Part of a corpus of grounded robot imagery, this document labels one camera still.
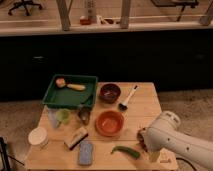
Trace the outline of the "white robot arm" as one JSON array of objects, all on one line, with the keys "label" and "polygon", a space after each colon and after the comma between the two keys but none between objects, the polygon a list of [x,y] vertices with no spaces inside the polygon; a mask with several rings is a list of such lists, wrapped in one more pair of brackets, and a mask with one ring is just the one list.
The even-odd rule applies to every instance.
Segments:
[{"label": "white robot arm", "polygon": [[140,132],[147,150],[157,152],[165,148],[213,171],[213,142],[179,132],[180,124],[180,118],[171,111],[159,114]]}]

